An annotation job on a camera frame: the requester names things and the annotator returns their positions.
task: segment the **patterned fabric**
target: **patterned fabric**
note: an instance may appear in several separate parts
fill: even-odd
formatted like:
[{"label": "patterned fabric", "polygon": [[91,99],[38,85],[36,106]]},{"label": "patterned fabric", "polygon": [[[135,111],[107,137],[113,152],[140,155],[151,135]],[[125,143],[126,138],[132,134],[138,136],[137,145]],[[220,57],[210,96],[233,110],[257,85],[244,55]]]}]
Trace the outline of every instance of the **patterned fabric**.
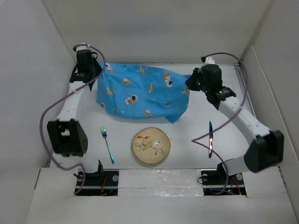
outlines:
[{"label": "patterned fabric", "polygon": [[97,103],[107,113],[127,119],[165,117],[174,123],[186,111],[190,76],[136,64],[106,66],[98,79]]}]

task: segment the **round plate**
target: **round plate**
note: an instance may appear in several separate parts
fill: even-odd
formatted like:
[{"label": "round plate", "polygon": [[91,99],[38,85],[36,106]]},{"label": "round plate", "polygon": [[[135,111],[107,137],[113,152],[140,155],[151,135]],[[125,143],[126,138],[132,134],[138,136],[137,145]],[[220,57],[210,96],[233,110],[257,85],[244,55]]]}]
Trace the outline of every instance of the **round plate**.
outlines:
[{"label": "round plate", "polygon": [[158,128],[149,127],[140,131],[132,141],[132,149],[142,162],[154,164],[163,160],[171,148],[169,138]]}]

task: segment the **white wall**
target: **white wall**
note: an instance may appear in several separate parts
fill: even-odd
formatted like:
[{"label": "white wall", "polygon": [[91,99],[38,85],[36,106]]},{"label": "white wall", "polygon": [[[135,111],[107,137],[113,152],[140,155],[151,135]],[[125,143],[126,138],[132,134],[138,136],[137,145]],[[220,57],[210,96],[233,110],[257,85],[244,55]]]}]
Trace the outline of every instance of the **white wall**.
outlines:
[{"label": "white wall", "polygon": [[69,50],[84,40],[103,50],[109,61],[179,63],[198,63],[201,56],[217,51],[241,56],[270,2],[43,1]]},{"label": "white wall", "polygon": [[249,93],[257,117],[285,134],[280,167],[299,220],[298,12],[299,0],[274,0],[244,61],[249,68]]},{"label": "white wall", "polygon": [[[0,170],[46,164],[39,119],[67,92],[74,64],[41,0],[2,1]],[[48,118],[58,111],[53,109]]]}]

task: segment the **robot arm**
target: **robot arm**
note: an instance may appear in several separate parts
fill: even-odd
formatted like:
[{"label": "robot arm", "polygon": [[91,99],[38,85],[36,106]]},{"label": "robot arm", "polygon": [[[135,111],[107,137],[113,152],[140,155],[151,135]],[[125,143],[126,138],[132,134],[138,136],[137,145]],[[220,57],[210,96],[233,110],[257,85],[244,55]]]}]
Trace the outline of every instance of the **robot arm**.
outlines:
[{"label": "robot arm", "polygon": [[[79,46],[74,51],[76,52],[77,65],[71,74],[69,93],[91,81],[102,71],[88,47]],[[88,139],[78,120],[85,99],[92,87],[93,83],[68,97],[55,121],[48,122],[47,129],[53,151],[56,154],[61,154],[64,157],[70,155],[82,157],[86,153]]]},{"label": "robot arm", "polygon": [[[211,58],[207,58],[200,69],[193,70],[186,85],[190,90],[205,92],[207,100],[229,119],[235,116],[240,108],[236,94],[230,88],[222,86],[221,69]],[[244,171],[256,173],[282,161],[284,136],[280,131],[273,132],[244,108],[232,122],[244,135],[250,147],[245,155],[225,162],[229,176]],[[225,172],[222,163],[217,170]]]}]

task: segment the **fork handle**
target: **fork handle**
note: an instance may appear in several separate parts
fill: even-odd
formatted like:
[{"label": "fork handle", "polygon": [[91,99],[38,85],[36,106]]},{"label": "fork handle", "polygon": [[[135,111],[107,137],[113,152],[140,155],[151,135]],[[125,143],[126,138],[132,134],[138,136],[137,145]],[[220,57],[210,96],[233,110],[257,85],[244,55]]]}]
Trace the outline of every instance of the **fork handle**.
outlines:
[{"label": "fork handle", "polygon": [[105,138],[105,142],[106,142],[106,145],[107,145],[107,149],[108,149],[108,152],[109,152],[109,155],[110,155],[111,162],[112,162],[112,164],[114,164],[114,158],[113,158],[113,156],[112,156],[112,154],[111,154],[111,151],[110,151],[110,149],[109,149],[108,142],[107,142],[107,139],[106,139],[106,138]]}]

